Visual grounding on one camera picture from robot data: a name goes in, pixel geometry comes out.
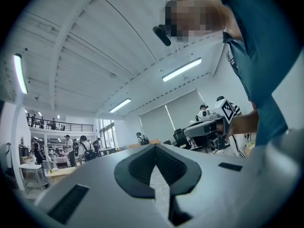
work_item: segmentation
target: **fluorescent light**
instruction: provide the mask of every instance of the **fluorescent light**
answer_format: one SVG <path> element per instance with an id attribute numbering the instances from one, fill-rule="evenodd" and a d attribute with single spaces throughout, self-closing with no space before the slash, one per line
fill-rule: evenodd
<path id="1" fill-rule="evenodd" d="M 184 66 L 181 66 L 180 68 L 176 69 L 175 71 L 173 71 L 172 73 L 169 73 L 168 75 L 162 77 L 163 81 L 166 82 L 169 79 L 172 79 L 173 77 L 187 71 L 188 69 L 195 67 L 196 65 L 200 64 L 202 61 L 201 58 L 195 59 L 192 62 L 189 62 L 187 64 L 185 64 Z"/>
<path id="2" fill-rule="evenodd" d="M 121 102 L 118 106 L 116 106 L 115 108 L 113 108 L 111 111 L 109 111 L 109 113 L 113 113 L 116 112 L 118 109 L 122 108 L 124 105 L 128 104 L 131 101 L 131 99 L 125 99 L 123 102 Z"/>
<path id="3" fill-rule="evenodd" d="M 21 91 L 24 93 L 24 94 L 28 94 L 28 90 L 27 90 L 27 87 L 25 85 L 25 82 L 24 82 L 24 77 L 23 77 L 23 73 L 22 73 L 22 65 L 21 65 L 21 55 L 16 53 L 14 55 L 14 64 L 15 64 L 15 70 L 16 70 L 16 74 L 17 74 L 17 78 L 18 78 L 18 81 L 19 81 L 19 85 L 20 85 L 20 88 L 21 88 Z"/>

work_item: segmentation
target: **white ceiling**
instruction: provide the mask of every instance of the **white ceiling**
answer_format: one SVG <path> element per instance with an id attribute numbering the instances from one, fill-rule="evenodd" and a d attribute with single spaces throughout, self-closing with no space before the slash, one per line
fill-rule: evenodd
<path id="1" fill-rule="evenodd" d="M 56 114 L 115 119 L 214 73 L 223 48 L 221 35 L 164 46 L 152 31 L 160 24 L 164 4 L 165 0 L 33 0 L 1 52 L 1 98 Z M 28 95 L 19 96 L 15 53 L 23 58 Z M 198 57 L 203 59 L 199 66 L 162 81 Z M 126 98 L 132 101 L 109 114 Z"/>

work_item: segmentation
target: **teal shirt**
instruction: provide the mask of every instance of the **teal shirt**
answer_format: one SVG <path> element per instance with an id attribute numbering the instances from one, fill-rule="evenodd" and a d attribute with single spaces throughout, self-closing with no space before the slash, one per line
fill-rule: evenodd
<path id="1" fill-rule="evenodd" d="M 264 145 L 287 130 L 271 94 L 293 66 L 302 44 L 274 0 L 221 1 L 232 10 L 242 34 L 243 41 L 223 32 L 223 42 L 230 45 L 233 70 L 258 111 L 256 145 Z"/>

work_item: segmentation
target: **robotic arm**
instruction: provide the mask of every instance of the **robotic arm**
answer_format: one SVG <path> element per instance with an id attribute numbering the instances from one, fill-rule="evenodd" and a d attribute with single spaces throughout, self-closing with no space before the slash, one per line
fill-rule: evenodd
<path id="1" fill-rule="evenodd" d="M 200 111 L 199 121 L 184 130 L 186 137 L 192 138 L 197 146 L 209 146 L 218 150 L 225 148 L 225 136 L 229 133 L 233 109 L 227 99 L 217 101 L 206 111 Z M 216 132 L 217 125 L 223 126 L 223 133 Z"/>

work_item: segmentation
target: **railing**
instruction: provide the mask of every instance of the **railing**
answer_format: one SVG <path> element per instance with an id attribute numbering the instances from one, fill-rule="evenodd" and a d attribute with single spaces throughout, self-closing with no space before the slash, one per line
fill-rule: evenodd
<path id="1" fill-rule="evenodd" d="M 32 118 L 27 117 L 27 121 L 30 127 L 41 128 L 41 129 L 51 129 L 60 131 L 79 131 L 79 132 L 92 132 L 93 125 L 90 124 L 76 124 L 76 123 L 63 123 L 55 121 L 55 124 L 51 120 L 44 120 L 36 118 L 32 122 Z"/>

